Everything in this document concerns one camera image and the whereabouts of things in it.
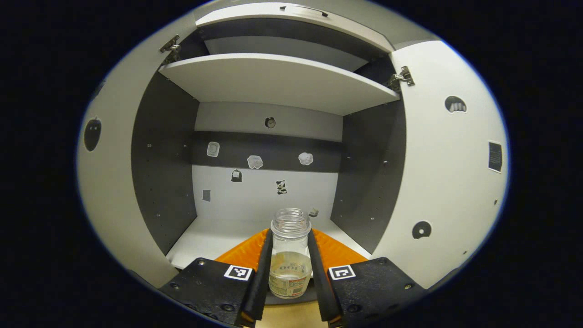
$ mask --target orange gripper pad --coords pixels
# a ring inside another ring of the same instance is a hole
[[[345,266],[367,260],[366,257],[356,253],[338,240],[316,229],[312,230],[314,231],[314,237],[316,238],[316,244],[318,245],[325,271],[329,267]],[[257,271],[266,234],[267,229],[251,236],[244,242],[228,250],[225,254],[217,257],[216,261],[234,266],[254,268]]]

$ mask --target cabinet door handle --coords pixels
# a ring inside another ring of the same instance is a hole
[[[285,11],[286,10],[286,7],[287,6],[281,6],[281,7],[279,7],[279,9]],[[317,12],[321,13],[323,17],[328,17],[328,14],[327,13],[325,13],[325,12],[323,12],[321,10],[318,10],[318,9],[314,9],[314,8],[310,8],[310,7],[304,7],[304,6],[293,6],[293,7],[298,7],[298,8],[309,9],[309,10],[312,10],[312,11],[317,11]]]

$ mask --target black square label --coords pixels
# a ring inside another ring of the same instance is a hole
[[[490,160],[488,168],[496,172],[502,172],[502,146],[490,142]]]
[[[231,279],[237,280],[249,280],[251,276],[251,268],[230,266],[224,276]]]
[[[346,278],[356,277],[351,266],[340,266],[328,268],[332,280],[340,280]]]

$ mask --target glass jar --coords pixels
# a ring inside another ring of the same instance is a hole
[[[308,233],[312,223],[308,213],[298,208],[284,208],[271,221],[273,250],[269,270],[269,289],[283,299],[305,293],[312,274]]]

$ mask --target door hinge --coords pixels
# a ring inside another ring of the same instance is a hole
[[[408,86],[415,85],[411,72],[409,72],[407,66],[401,67],[400,74],[391,75],[387,87],[391,88],[394,92],[401,92],[401,81],[407,82]]]
[[[176,36],[174,36],[172,39],[170,39],[170,41],[168,41],[165,45],[162,46],[162,48],[159,49],[161,53],[166,52],[166,51],[170,52],[168,57],[166,57],[164,62],[162,62],[162,65],[166,65],[166,64],[169,64],[171,62],[175,62],[175,61],[180,60],[180,56],[178,55],[178,52],[180,51],[180,45],[176,44],[176,41],[178,39],[180,39],[180,36],[178,36],[176,34]]]

